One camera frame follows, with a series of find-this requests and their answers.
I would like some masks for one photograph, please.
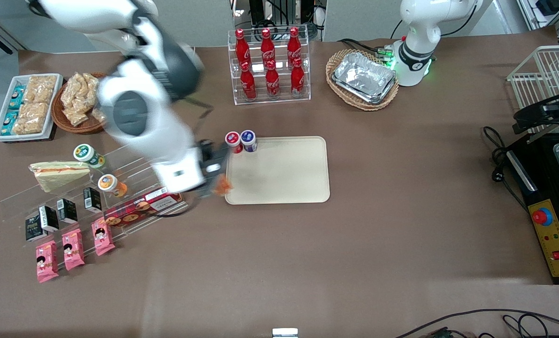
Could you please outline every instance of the brown tablecloth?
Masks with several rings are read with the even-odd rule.
[[[22,233],[0,213],[0,336],[243,338],[297,327],[303,338],[390,337],[481,307],[559,317],[559,286],[550,285],[528,216],[491,181],[491,147],[480,136],[489,124],[514,139],[505,77],[535,47],[555,43],[554,30],[445,38],[421,84],[375,113],[346,105],[326,84],[340,43],[312,44],[310,102],[240,107],[226,49],[198,48],[206,76],[195,97],[215,111],[196,136],[320,135],[329,201],[231,206],[212,197],[44,284],[33,249],[21,248]],[[21,52],[20,69],[69,77],[106,71],[118,58]],[[192,125],[201,112],[175,108]],[[63,131],[52,142],[0,143],[0,200],[35,184],[28,164],[69,159],[79,143],[118,147],[105,133]],[[446,325],[505,334],[498,314]]]

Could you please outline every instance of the red button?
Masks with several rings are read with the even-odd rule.
[[[546,212],[542,210],[536,210],[535,212],[533,212],[532,218],[537,224],[544,224],[548,221]]]

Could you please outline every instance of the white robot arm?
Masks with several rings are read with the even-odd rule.
[[[393,45],[398,83],[412,86],[423,79],[442,35],[439,22],[462,19],[482,3],[483,0],[402,0],[400,15],[409,30],[404,41]]]
[[[144,1],[39,0],[66,28],[84,34],[123,31],[139,41],[99,85],[106,131],[147,158],[170,192],[201,188],[221,173],[227,147],[203,158],[191,129],[170,105],[196,90],[202,63],[191,48],[174,42],[158,26]],[[210,165],[211,158],[217,165]]]

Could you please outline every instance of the wire basket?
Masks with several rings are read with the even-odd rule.
[[[105,73],[91,73],[93,77],[97,79],[102,79],[106,76]],[[88,120],[81,122],[78,126],[74,127],[71,122],[67,119],[67,116],[63,113],[64,105],[62,104],[62,100],[60,99],[64,89],[67,88],[67,84],[63,84],[60,90],[57,92],[56,96],[54,97],[54,101],[52,102],[52,119],[58,128],[65,130],[71,133],[78,133],[78,134],[91,134],[91,133],[98,133],[101,132],[104,127],[95,117],[92,116],[90,109],[86,114],[88,116]]]
[[[329,58],[329,61],[325,66],[325,75],[327,79],[327,84],[329,84],[331,90],[333,90],[335,94],[337,94],[342,100],[344,100],[344,102],[348,103],[352,107],[356,107],[364,111],[376,111],[386,107],[398,93],[398,80],[394,83],[394,85],[390,89],[390,92],[388,92],[386,97],[382,100],[382,102],[380,102],[379,105],[371,105],[368,102],[365,102],[363,99],[359,98],[358,96],[352,94],[352,92],[349,92],[348,90],[337,85],[331,79],[331,74],[340,65],[340,63],[344,59],[344,56],[346,56],[346,54],[350,54],[354,52],[359,52],[363,54],[365,57],[367,57],[369,60],[380,63],[380,59],[376,58],[375,56],[367,52],[357,51],[356,49],[344,49],[343,51],[339,51],[335,53],[331,58]]]
[[[559,46],[536,48],[506,79],[513,87],[519,109],[558,95]],[[539,133],[548,127],[530,128],[528,133]]]

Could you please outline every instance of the coca-cola bottle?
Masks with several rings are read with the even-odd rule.
[[[241,65],[246,62],[248,67],[252,64],[250,60],[250,47],[248,43],[244,40],[244,30],[238,28],[236,30],[236,56],[238,58],[238,63]]]
[[[302,70],[302,59],[294,59],[292,69],[292,96],[300,98],[305,92],[305,71]]]
[[[277,100],[279,97],[279,74],[275,70],[275,60],[270,60],[265,63],[267,66],[267,74],[265,79],[267,80],[267,95],[269,99]]]
[[[252,102],[256,100],[256,87],[254,86],[254,77],[250,72],[250,65],[246,62],[240,64],[242,73],[240,75],[240,81],[242,82],[242,88],[245,94],[245,100]]]
[[[271,30],[269,28],[262,29],[262,44],[260,45],[260,53],[262,54],[262,64],[266,70],[267,66],[273,61],[273,69],[275,69],[275,45],[271,41]]]
[[[300,57],[300,40],[298,40],[298,27],[290,28],[290,41],[288,42],[288,69],[292,69],[294,59]]]

